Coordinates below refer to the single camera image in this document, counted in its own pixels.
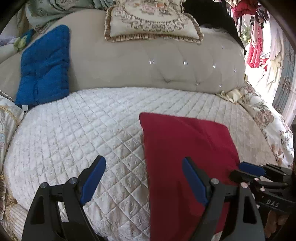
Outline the person's right hand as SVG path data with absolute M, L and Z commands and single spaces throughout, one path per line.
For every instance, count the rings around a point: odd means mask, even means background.
M 267 221 L 264 227 L 264 233 L 266 238 L 270 238 L 271 235 L 275 234 L 277 228 L 285 224 L 288 219 L 287 214 L 277 213 L 271 210 L 268 213 Z

